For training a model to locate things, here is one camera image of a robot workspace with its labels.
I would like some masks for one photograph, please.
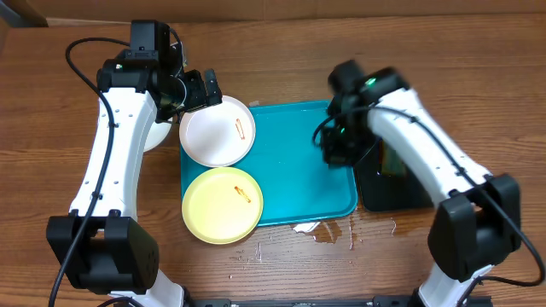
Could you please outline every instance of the paper plate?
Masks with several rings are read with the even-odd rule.
[[[189,231],[212,244],[228,244],[247,236],[258,224],[263,209],[258,183],[232,167],[199,175],[182,201],[182,216]]]
[[[224,96],[214,107],[186,113],[180,123],[180,143],[195,162],[220,167],[233,165],[250,150],[256,124],[248,108]]]

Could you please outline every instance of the black motor joint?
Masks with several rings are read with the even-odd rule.
[[[185,72],[182,45],[171,45],[171,31],[155,20],[131,22],[131,46],[104,62],[97,74],[98,88],[102,92],[113,87],[149,92],[158,108],[156,122],[221,103],[214,71],[206,70],[205,80],[197,70]]]
[[[321,128],[322,157],[329,165],[355,165],[376,143],[368,128],[368,110],[384,95],[409,85],[393,68],[366,75],[354,60],[339,64],[328,76],[334,99],[328,116],[334,125]]]

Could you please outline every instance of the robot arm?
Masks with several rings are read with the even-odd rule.
[[[364,76],[354,61],[348,61],[337,66],[328,81],[335,96],[327,120],[334,119],[334,126],[326,127],[326,122],[319,126],[324,160],[331,165],[354,165],[375,145],[376,137],[396,151],[438,209],[428,236],[433,271],[408,306],[456,306],[475,278],[520,247],[520,238],[481,197],[487,193],[495,199],[519,227],[517,182],[508,175],[493,177],[472,161],[393,69]],[[476,212],[475,206],[482,211]]]
[[[137,183],[148,133],[174,114],[222,100],[214,71],[206,72],[205,82],[199,72],[183,71],[181,44],[171,47],[170,32],[157,21],[133,21],[130,48],[99,70],[97,87],[113,110],[113,123],[99,100],[96,138],[81,188],[68,216],[51,217],[46,230],[60,263],[76,244],[64,272],[73,287],[131,297],[150,307],[180,307],[184,290],[159,270],[159,247],[137,223]],[[113,146],[102,189],[83,239],[75,241],[99,180],[112,124]]]

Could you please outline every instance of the yellow plate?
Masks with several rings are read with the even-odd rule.
[[[246,172],[218,167],[200,174],[182,201],[189,231],[204,242],[228,244],[244,238],[258,224],[264,197]]]

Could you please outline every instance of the plastic tray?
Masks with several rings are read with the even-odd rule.
[[[358,203],[351,167],[328,168],[311,144],[327,118],[328,101],[251,107],[256,139],[247,156],[232,165],[258,182],[264,211],[258,226],[303,223],[344,217]],[[208,167],[194,162],[180,147],[182,196]]]

